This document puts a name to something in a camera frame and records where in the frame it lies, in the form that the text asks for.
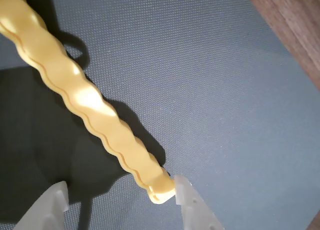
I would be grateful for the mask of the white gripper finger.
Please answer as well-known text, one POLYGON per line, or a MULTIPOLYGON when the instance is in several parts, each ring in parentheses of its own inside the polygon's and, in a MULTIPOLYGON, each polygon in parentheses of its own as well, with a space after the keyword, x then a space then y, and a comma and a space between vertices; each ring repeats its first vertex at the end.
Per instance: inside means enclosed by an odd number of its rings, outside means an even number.
POLYGON ((175 201, 181 207, 185 230, 224 230, 224 226, 185 176, 177 174, 174 181, 175 201))
POLYGON ((28 209, 15 230, 55 230, 65 228, 64 212, 69 209, 68 187, 65 181, 49 187, 28 209))

